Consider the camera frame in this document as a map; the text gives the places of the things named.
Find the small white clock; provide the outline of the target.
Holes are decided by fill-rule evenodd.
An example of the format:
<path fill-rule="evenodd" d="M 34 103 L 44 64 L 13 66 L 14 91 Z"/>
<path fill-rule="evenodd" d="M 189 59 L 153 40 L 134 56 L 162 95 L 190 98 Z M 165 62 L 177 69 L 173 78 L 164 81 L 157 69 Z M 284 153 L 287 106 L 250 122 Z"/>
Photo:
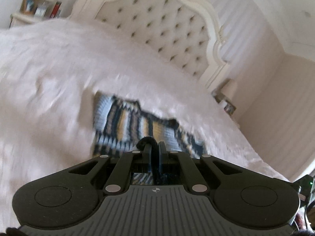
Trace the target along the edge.
<path fill-rule="evenodd" d="M 37 5 L 34 16 L 43 18 L 46 14 L 47 9 L 49 8 L 49 3 L 43 2 Z"/>

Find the pale pink bedspread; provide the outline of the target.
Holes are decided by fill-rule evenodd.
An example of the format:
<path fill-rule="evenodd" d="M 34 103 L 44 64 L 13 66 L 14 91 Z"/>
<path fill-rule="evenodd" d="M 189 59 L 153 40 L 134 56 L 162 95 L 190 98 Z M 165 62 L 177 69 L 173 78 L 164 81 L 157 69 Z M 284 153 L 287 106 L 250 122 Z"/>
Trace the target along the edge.
<path fill-rule="evenodd" d="M 99 22 L 48 20 L 1 30 L 1 230 L 19 224 L 18 188 L 91 158 L 97 91 L 137 100 L 210 154 L 283 179 L 207 89 L 156 51 Z"/>

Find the wooden photo frame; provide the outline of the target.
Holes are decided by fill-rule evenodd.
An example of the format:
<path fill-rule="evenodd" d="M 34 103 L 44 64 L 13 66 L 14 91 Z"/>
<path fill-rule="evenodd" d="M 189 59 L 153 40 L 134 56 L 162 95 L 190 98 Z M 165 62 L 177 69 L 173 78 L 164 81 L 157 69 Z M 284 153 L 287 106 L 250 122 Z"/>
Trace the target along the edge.
<path fill-rule="evenodd" d="M 36 0 L 23 0 L 20 12 L 22 14 L 33 14 L 35 10 Z"/>

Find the cream tufted headboard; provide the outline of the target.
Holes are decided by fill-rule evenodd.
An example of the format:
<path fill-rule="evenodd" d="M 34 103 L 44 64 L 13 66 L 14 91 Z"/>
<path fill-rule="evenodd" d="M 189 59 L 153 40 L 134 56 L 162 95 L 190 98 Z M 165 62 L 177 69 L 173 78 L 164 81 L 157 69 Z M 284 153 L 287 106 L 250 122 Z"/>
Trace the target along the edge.
<path fill-rule="evenodd" d="M 209 0 L 76 0 L 70 18 L 125 32 L 210 91 L 229 69 L 220 54 L 223 26 Z"/>

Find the red bottle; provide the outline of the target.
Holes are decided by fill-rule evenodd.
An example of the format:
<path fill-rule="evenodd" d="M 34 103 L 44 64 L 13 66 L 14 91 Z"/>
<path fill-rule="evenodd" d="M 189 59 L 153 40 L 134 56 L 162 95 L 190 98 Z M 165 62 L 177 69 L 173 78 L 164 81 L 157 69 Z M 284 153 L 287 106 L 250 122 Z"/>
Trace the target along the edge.
<path fill-rule="evenodd" d="M 52 12 L 50 14 L 50 18 L 56 18 L 58 15 L 58 12 L 60 10 L 62 3 L 60 1 L 57 1 L 52 9 Z"/>

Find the right nightstand photo frame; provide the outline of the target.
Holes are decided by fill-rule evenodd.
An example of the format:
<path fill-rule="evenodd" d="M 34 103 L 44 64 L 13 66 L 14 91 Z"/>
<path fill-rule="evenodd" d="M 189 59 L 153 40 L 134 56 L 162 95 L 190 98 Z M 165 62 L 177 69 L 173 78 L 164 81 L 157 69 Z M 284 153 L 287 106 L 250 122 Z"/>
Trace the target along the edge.
<path fill-rule="evenodd" d="M 231 117 L 236 111 L 236 106 L 232 104 L 232 102 L 226 98 L 225 96 L 215 96 L 215 100 L 218 105 L 223 108 L 223 110 Z"/>

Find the cream left nightstand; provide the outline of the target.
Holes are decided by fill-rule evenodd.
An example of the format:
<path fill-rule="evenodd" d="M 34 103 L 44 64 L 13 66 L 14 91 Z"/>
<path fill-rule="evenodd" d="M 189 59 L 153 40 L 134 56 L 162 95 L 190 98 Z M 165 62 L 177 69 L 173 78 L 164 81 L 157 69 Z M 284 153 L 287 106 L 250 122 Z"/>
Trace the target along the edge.
<path fill-rule="evenodd" d="M 41 18 L 41 17 L 34 16 L 32 14 L 23 14 L 20 12 L 14 12 L 11 14 L 10 17 L 11 17 L 11 22 L 10 22 L 9 28 L 30 25 L 33 23 L 38 23 L 38 22 L 47 20 L 47 18 Z"/>

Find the patterned knit sweater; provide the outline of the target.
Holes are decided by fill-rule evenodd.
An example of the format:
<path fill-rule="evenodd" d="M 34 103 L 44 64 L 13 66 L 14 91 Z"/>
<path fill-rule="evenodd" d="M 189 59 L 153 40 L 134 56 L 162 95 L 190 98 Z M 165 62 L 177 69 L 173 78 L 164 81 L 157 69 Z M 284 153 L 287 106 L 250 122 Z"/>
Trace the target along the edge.
<path fill-rule="evenodd" d="M 168 185 L 161 183 L 158 143 L 164 142 L 167 151 L 187 153 L 193 160 L 205 152 L 205 145 L 182 129 L 175 119 L 162 119 L 141 109 L 139 101 L 126 100 L 97 92 L 94 99 L 95 132 L 93 155 L 114 158 L 136 150 L 144 137 L 155 140 L 155 157 L 152 172 L 134 173 L 130 184 Z"/>

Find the right cream bedside lamp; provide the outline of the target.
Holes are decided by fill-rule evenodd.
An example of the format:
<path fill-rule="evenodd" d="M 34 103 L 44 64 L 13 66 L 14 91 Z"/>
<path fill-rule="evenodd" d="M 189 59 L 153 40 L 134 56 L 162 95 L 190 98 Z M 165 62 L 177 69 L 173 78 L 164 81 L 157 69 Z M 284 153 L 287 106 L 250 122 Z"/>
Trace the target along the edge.
<path fill-rule="evenodd" d="M 238 83 L 234 79 L 229 79 L 220 89 L 216 98 L 220 102 L 222 100 L 232 101 L 238 88 Z"/>

